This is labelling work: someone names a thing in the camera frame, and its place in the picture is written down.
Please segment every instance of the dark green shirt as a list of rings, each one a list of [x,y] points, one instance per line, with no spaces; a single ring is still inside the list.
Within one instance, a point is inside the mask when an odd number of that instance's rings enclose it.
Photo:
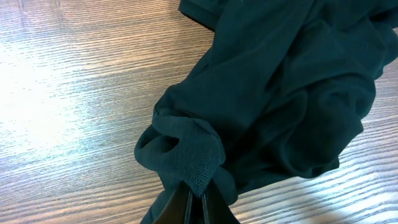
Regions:
[[[363,131],[374,80],[398,56],[398,0],[182,0],[213,46],[155,105],[136,160],[165,187],[213,179],[228,204],[289,177],[313,178]]]

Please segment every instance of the black plastic object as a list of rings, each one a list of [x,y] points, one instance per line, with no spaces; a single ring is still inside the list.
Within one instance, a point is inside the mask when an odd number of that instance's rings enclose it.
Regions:
[[[239,221],[228,208],[217,186],[211,181],[201,198],[194,196],[189,187],[182,182],[154,223],[234,224]]]

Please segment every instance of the wood grain surface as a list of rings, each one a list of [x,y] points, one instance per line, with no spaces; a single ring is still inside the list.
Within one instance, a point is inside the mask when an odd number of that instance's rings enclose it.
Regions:
[[[139,223],[133,149],[213,33],[177,0],[0,0],[0,223]],[[398,223],[398,61],[341,167],[239,197],[241,223]]]

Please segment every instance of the cloth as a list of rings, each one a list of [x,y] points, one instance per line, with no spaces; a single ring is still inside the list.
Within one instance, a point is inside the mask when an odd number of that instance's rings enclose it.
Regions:
[[[181,181],[199,197],[213,179],[232,204],[338,168],[398,56],[398,0],[182,0],[180,10],[215,37],[137,142],[136,160],[165,187],[142,223]]]

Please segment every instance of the teal fabric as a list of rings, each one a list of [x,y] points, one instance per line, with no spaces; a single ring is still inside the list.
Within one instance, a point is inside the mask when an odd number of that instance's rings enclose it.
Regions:
[[[375,79],[398,56],[398,0],[182,0],[213,46],[154,108],[136,160],[165,187],[213,179],[228,204],[290,177],[314,178],[363,131]]]

